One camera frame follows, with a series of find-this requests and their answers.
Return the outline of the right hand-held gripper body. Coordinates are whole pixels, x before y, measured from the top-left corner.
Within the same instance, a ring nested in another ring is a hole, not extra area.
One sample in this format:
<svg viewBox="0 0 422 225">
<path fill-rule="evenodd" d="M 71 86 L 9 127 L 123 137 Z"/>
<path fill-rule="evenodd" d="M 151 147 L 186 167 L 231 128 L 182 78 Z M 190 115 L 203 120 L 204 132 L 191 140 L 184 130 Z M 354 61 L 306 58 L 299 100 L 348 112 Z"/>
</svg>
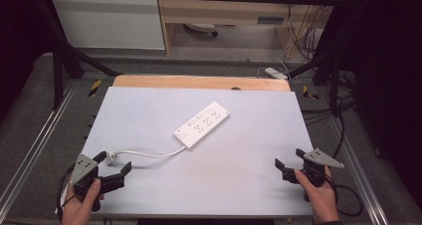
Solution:
<svg viewBox="0 0 422 225">
<path fill-rule="evenodd" d="M 306 152 L 303 161 L 302 173 L 315 187 L 321 187 L 325 183 L 325 168 L 327 166 L 344 168 L 343 163 L 337 161 L 318 148 Z"/>
</svg>

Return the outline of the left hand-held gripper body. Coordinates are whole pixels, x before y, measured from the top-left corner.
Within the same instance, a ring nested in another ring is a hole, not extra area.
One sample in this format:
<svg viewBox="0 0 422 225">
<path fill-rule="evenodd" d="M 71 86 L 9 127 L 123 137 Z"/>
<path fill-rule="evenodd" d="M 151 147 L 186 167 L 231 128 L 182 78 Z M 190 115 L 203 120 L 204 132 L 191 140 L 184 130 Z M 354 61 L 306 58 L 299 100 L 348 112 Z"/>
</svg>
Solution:
<svg viewBox="0 0 422 225">
<path fill-rule="evenodd" d="M 99 159 L 80 154 L 75 162 L 69 185 L 74 194 L 84 200 L 94 182 L 98 182 Z"/>
</svg>

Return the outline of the person's right hand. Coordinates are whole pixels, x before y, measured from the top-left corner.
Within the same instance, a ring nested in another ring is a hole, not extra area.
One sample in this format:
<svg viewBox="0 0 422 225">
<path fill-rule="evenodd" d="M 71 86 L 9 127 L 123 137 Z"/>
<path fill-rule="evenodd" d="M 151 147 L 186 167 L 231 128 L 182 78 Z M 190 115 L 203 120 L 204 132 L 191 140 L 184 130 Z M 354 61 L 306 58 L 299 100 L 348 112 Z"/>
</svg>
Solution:
<svg viewBox="0 0 422 225">
<path fill-rule="evenodd" d="M 314 225 L 339 225 L 340 218 L 337 212 L 335 194 L 331 186 L 325 182 L 321 187 L 315 187 L 299 170 L 295 176 L 308 195 L 313 211 Z"/>
</svg>

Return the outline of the person's left hand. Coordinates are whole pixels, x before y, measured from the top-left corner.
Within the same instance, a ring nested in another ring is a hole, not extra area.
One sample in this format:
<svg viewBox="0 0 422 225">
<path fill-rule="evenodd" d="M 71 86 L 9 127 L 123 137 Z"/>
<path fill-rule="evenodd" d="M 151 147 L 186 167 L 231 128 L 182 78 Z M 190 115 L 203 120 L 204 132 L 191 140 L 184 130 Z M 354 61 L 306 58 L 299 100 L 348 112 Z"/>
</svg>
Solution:
<svg viewBox="0 0 422 225">
<path fill-rule="evenodd" d="M 83 201 L 76 197 L 75 189 L 72 185 L 67 188 L 66 201 L 67 204 L 63 208 L 62 225 L 88 225 L 92 208 L 97 199 L 103 199 L 100 195 L 101 181 L 96 179 L 88 190 Z"/>
</svg>

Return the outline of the pale grey table mat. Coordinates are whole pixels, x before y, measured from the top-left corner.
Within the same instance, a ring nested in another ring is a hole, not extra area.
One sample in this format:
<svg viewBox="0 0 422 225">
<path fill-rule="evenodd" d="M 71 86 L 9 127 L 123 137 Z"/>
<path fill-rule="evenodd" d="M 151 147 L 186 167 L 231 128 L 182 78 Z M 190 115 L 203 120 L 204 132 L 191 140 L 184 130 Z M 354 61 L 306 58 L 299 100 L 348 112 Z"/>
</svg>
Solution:
<svg viewBox="0 0 422 225">
<path fill-rule="evenodd" d="M 182 149 L 173 132 L 212 102 L 230 116 Z M 313 147 L 292 92 L 111 87 L 83 153 L 119 152 L 102 175 L 132 165 L 124 188 L 105 197 L 104 216 L 278 218 L 312 213 L 274 165 L 300 167 L 297 148 Z"/>
</svg>

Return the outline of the white floor power strip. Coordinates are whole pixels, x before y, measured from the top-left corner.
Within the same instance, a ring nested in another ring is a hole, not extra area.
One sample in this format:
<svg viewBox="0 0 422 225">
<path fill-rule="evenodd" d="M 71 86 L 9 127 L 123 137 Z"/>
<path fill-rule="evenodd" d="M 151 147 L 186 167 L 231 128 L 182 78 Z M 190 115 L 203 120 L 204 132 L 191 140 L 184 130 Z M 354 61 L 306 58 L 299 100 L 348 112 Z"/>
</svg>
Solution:
<svg viewBox="0 0 422 225">
<path fill-rule="evenodd" d="M 288 77 L 285 74 L 277 71 L 274 68 L 267 68 L 267 69 L 264 70 L 264 72 L 273 79 L 278 79 L 278 80 L 287 80 L 288 79 Z"/>
</svg>

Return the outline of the black curtain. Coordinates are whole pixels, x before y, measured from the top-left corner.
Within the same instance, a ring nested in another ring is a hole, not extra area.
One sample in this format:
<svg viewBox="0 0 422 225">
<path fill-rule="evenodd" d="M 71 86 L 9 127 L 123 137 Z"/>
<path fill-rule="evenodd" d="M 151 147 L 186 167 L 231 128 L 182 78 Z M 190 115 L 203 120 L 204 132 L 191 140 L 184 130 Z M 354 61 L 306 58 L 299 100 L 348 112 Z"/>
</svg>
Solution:
<svg viewBox="0 0 422 225">
<path fill-rule="evenodd" d="M 0 0 L 0 119 L 21 93 L 51 38 L 35 0 Z"/>
<path fill-rule="evenodd" d="M 367 0 L 343 64 L 375 144 L 422 206 L 422 0 Z"/>
</svg>

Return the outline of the white cabinet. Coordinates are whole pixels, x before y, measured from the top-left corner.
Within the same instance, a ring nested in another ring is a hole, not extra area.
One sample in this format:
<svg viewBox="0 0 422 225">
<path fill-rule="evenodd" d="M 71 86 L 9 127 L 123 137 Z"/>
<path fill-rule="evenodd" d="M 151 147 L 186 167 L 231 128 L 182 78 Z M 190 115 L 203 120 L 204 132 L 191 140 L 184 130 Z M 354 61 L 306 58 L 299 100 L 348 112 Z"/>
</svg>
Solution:
<svg viewBox="0 0 422 225">
<path fill-rule="evenodd" d="M 68 41 L 78 48 L 163 50 L 155 0 L 53 0 Z"/>
</svg>

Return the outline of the chair base with wheel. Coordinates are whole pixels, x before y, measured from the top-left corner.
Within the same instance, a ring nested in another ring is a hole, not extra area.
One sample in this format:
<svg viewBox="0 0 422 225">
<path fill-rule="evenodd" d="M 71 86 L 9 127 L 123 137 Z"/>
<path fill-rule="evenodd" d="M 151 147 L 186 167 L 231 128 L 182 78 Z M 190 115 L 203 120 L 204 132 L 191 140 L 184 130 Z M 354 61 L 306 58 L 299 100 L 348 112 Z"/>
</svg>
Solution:
<svg viewBox="0 0 422 225">
<path fill-rule="evenodd" d="M 210 33 L 212 37 L 217 37 L 218 32 L 216 28 L 212 24 L 189 24 L 186 23 L 185 26 L 191 30 L 202 32 L 202 33 Z"/>
</svg>

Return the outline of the wooden desk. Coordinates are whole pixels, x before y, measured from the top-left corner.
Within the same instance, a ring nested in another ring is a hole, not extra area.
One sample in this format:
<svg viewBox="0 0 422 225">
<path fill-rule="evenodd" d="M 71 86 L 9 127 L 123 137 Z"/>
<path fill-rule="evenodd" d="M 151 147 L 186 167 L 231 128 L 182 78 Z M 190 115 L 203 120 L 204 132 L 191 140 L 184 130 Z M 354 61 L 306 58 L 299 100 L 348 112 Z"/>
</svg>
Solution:
<svg viewBox="0 0 422 225">
<path fill-rule="evenodd" d="M 195 0 L 159 0 L 158 5 L 166 51 L 171 50 L 177 24 L 264 25 L 276 29 L 288 58 L 299 52 L 306 30 L 322 29 L 332 11 L 329 6 Z"/>
</svg>

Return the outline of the aluminium rail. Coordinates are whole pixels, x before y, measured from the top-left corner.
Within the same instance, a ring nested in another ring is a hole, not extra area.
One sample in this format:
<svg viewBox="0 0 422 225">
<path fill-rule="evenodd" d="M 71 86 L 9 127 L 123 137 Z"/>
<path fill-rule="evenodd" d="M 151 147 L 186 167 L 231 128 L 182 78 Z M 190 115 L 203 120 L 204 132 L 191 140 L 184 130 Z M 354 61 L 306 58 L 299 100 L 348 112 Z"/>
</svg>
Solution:
<svg viewBox="0 0 422 225">
<path fill-rule="evenodd" d="M 5 191 L 0 196 L 0 210 L 5 210 L 7 207 L 10 207 L 14 203 L 26 178 L 31 172 L 35 162 L 44 149 L 45 144 L 54 131 L 56 124 L 67 108 L 67 105 L 71 100 L 75 88 L 78 84 L 79 80 L 71 80 L 66 86 L 63 100 L 59 103 L 58 107 L 52 110 L 52 112 L 49 114 L 47 121 L 44 123 L 41 131 L 38 133 L 36 139 L 32 143 L 17 172 L 14 174 Z"/>
<path fill-rule="evenodd" d="M 366 173 L 361 166 L 356 154 L 354 153 L 351 143 L 345 133 L 341 133 L 340 120 L 332 117 L 330 122 L 335 129 L 337 135 L 342 139 L 340 152 L 347 164 L 351 176 L 355 182 L 357 190 L 361 196 L 362 202 L 372 221 L 373 225 L 388 225 L 388 219 L 382 209 L 374 190 L 369 182 Z"/>
</svg>

